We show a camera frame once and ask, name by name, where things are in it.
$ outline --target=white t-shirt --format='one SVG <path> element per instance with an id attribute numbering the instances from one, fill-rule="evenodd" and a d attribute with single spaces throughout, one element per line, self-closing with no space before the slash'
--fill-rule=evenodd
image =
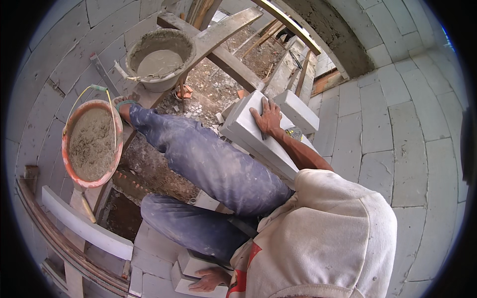
<path id="1" fill-rule="evenodd" d="M 227 297 L 385 297 L 397 221 L 382 195 L 305 169 L 296 193 L 235 252 Z"/>

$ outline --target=hand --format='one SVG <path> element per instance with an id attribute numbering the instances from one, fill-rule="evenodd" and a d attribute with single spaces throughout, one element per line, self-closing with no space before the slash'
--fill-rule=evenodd
<path id="1" fill-rule="evenodd" d="M 215 287 L 221 283 L 225 283 L 228 286 L 231 278 L 224 269 L 219 267 L 199 270 L 196 274 L 202 278 L 200 281 L 189 286 L 189 291 L 191 292 L 212 292 L 215 290 Z"/>
<path id="2" fill-rule="evenodd" d="M 272 137 L 284 132 L 284 130 L 280 128 L 280 107 L 277 106 L 277 104 L 274 103 L 272 99 L 269 99 L 267 102 L 267 98 L 265 97 L 262 97 L 262 105 L 262 116 L 260 116 L 259 112 L 257 112 L 256 109 L 250 108 L 250 112 L 252 113 L 253 118 L 255 118 L 255 121 L 257 122 L 257 125 L 259 126 L 260 130 L 266 134 L 271 135 Z"/>

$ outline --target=green tape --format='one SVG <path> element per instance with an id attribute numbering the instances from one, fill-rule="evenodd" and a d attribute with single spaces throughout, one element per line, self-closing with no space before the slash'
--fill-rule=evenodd
<path id="1" fill-rule="evenodd" d="M 98 91 L 103 91 L 103 92 L 106 92 L 106 90 L 108 90 L 107 87 L 102 87 L 102 86 L 98 86 L 98 85 L 95 85 L 95 84 L 91 84 L 91 88 L 93 88 L 95 90 L 98 90 Z"/>

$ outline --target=tape measure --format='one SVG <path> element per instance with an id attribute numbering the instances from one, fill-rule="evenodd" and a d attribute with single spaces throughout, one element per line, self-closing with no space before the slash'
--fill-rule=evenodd
<path id="1" fill-rule="evenodd" d="M 298 126 L 294 126 L 294 127 L 289 128 L 289 129 L 286 129 L 285 132 L 289 136 L 291 136 L 292 138 L 294 138 L 295 140 L 298 140 L 300 142 L 303 139 L 303 132 L 301 131 L 301 129 Z"/>

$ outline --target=orange bucket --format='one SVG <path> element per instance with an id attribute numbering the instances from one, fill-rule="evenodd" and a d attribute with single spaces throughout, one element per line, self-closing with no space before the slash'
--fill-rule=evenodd
<path id="1" fill-rule="evenodd" d="M 81 118 L 81 116 L 83 116 L 87 111 L 97 108 L 106 110 L 109 114 L 111 114 L 111 107 L 109 105 L 109 102 L 106 102 L 104 100 L 96 99 L 83 103 L 76 109 L 76 111 L 74 111 L 73 115 L 71 115 L 71 117 L 68 119 L 68 122 L 66 123 L 65 134 L 62 138 L 62 155 L 66 172 L 68 172 L 68 175 L 70 175 L 74 182 L 87 188 L 95 188 L 107 183 L 116 171 L 116 168 L 119 164 L 119 160 L 121 159 L 121 154 L 123 152 L 123 122 L 121 121 L 121 117 L 119 116 L 118 111 L 113 107 L 114 124 L 116 126 L 116 149 L 114 151 L 113 161 L 109 165 L 106 173 L 98 180 L 86 181 L 81 179 L 73 170 L 69 156 L 71 134 L 73 133 L 73 129 L 78 120 Z"/>

